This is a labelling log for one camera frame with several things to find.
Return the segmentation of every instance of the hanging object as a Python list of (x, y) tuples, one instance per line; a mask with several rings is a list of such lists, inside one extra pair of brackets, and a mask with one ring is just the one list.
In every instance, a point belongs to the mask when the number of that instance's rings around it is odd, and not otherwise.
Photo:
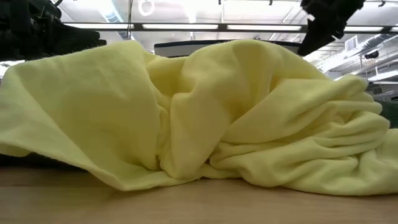
[(386, 4), (386, 1), (381, 0), (381, 4), (379, 5), (379, 7), (383, 7)]
[(62, 3), (63, 0), (58, 0), (54, 5), (59, 6)]
[(131, 37), (131, 28), (132, 28), (132, 25), (131, 25), (132, 4), (133, 4), (133, 0), (129, 0), (129, 12), (128, 12), (129, 17), (128, 17), (128, 19), (127, 19), (127, 32), (126, 32), (128, 37)]
[(308, 31), (298, 52), (306, 56), (319, 48), (344, 36), (348, 19), (359, 9), (365, 0), (303, 0), (303, 10), (314, 17), (308, 20)]
[[(148, 11), (144, 11), (144, 3), (150, 3), (150, 9)], [(155, 1), (154, 0), (139, 0), (138, 1), (138, 11), (142, 16), (149, 16), (155, 11)]]

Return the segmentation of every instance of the ceiling light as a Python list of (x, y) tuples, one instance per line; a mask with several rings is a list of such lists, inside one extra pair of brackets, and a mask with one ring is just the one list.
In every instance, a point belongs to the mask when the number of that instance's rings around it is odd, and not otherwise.
[(233, 30), (277, 30), (277, 31), (298, 31), (301, 26), (262, 26), (262, 25), (228, 25), (227, 29)]
[(67, 26), (72, 26), (76, 28), (81, 28), (81, 29), (93, 29), (93, 30), (98, 30), (98, 29), (109, 29), (109, 30), (121, 30), (121, 29), (126, 29), (127, 30), (127, 24), (84, 24), (84, 23), (64, 23)]
[(344, 29), (345, 32), (377, 32), (381, 31), (383, 27), (366, 27), (366, 26), (348, 26)]
[(383, 80), (386, 78), (394, 77), (398, 75), (398, 70), (390, 71), (390, 72), (384, 72), (384, 73), (379, 73), (371, 78), (368, 78), (368, 81), (378, 81), (378, 80)]
[(398, 82), (384, 81), (384, 82), (373, 82), (373, 84), (378, 84), (378, 85), (396, 85), (396, 84), (398, 84)]
[(217, 29), (214, 24), (144, 24), (145, 29)]

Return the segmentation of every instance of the crumpled towel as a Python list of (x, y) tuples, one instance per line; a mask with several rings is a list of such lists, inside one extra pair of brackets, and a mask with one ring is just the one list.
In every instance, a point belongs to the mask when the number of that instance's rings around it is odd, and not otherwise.
[(242, 177), (321, 194), (398, 192), (398, 131), (365, 88), (255, 40), (185, 58), (120, 42), (10, 68), (0, 152), (36, 152), (119, 190)]

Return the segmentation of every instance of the table surface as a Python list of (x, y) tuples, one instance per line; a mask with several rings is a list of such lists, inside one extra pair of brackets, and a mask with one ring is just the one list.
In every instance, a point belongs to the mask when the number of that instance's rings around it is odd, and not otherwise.
[(198, 180), (119, 192), (85, 172), (0, 168), (0, 223), (398, 223), (398, 195), (334, 197)]

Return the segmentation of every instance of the fabric fold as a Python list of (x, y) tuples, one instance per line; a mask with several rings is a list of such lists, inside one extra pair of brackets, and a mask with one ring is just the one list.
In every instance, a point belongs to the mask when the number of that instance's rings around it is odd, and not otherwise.
[(163, 58), (134, 41), (11, 67), (0, 153), (31, 152), (119, 190), (242, 177), (333, 195), (398, 192), (398, 131), (366, 82), (274, 44)]

